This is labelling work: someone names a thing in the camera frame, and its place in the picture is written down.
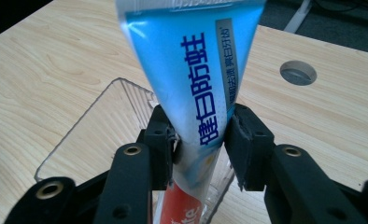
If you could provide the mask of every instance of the clear plastic container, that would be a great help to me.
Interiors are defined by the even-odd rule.
[[[35,180],[67,176],[79,185],[109,170],[117,148],[135,142],[140,130],[147,127],[157,104],[152,91],[124,78],[115,79],[40,164]],[[234,169],[223,148],[208,189],[201,223],[210,222],[233,179]],[[154,192],[154,203],[157,197],[158,193]]]

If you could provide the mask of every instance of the desk grommet hole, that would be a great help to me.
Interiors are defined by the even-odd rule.
[[[307,86],[318,77],[315,68],[309,63],[289,61],[280,66],[280,75],[289,83],[296,86]]]

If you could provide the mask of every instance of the toothpaste tube label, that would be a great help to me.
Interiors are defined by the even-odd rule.
[[[225,103],[228,110],[234,105],[239,89],[239,71],[232,19],[216,21],[216,37],[219,46],[219,64],[224,84]]]
[[[185,49],[184,61],[190,70],[188,78],[191,81],[191,94],[196,105],[196,119],[199,120],[199,142],[201,146],[208,145],[219,137],[219,125],[212,85],[209,82],[211,77],[207,64],[205,34],[183,36],[181,47]]]

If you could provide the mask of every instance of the light wood surface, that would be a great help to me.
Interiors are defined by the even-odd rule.
[[[286,82],[279,67],[290,60],[311,64],[316,82]],[[150,89],[112,0],[55,0],[0,35],[0,223],[116,77]],[[353,189],[368,179],[368,53],[260,26],[238,101],[330,178]],[[268,222],[262,193],[240,192],[235,182],[213,219]]]

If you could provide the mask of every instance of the toothpaste tube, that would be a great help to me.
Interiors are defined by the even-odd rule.
[[[116,0],[121,28],[180,136],[154,223],[198,223],[265,0]]]

